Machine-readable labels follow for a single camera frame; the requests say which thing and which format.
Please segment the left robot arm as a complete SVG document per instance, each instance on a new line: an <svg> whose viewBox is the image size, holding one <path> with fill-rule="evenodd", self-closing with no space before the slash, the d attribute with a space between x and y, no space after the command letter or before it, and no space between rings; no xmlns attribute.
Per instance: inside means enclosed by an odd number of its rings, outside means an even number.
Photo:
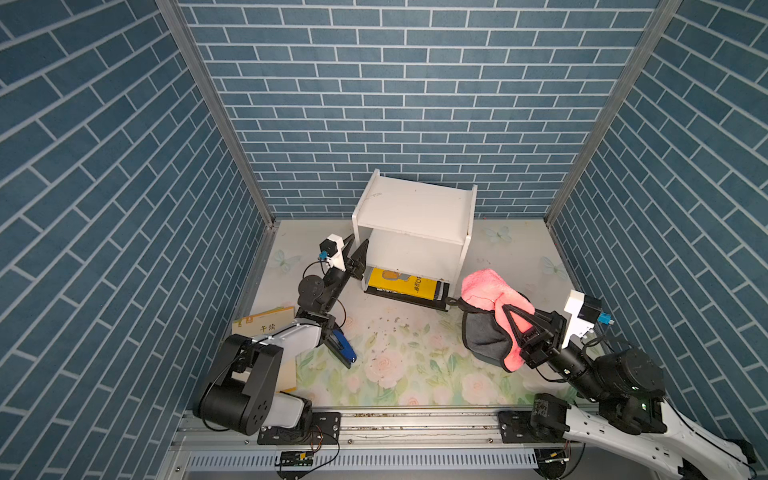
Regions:
<svg viewBox="0 0 768 480"><path fill-rule="evenodd" d="M251 436L259 432L307 440L320 434L312 422L311 401L282 393L277 387L282 366L319 346L326 346L346 367L357 355L331 314L350 279L366 271L369 242L328 236L318 262L328 271L304 275L298 286L295 320L274 333L249 337L232 334L220 346L193 403L193 414L206 428Z"/></svg>

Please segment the pink and grey cloth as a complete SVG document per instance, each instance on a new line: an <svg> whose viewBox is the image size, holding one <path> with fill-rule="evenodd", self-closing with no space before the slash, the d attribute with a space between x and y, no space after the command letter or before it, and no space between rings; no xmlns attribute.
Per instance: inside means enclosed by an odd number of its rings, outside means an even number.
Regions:
<svg viewBox="0 0 768 480"><path fill-rule="evenodd" d="M477 359L512 373L522 367L523 359L502 310L505 304L535 312L533 304L492 269L474 272L463 279L458 306L463 312L464 346ZM518 319L518 325L522 330L528 328L524 320Z"/></svg>

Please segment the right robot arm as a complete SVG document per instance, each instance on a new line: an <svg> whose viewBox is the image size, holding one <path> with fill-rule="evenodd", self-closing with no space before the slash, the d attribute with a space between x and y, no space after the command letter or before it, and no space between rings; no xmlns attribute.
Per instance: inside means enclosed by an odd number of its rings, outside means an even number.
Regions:
<svg viewBox="0 0 768 480"><path fill-rule="evenodd" d="M590 358L565 342L564 318L502 308L509 321L521 317L527 331L511 331L531 368L547 364L585 400L587 412L552 394L535 395L529 412L499 414L504 440L533 443L575 441L644 465L669 479L754 479L756 455L746 440L722 439L688 419L666 398L664 373L638 348Z"/></svg>

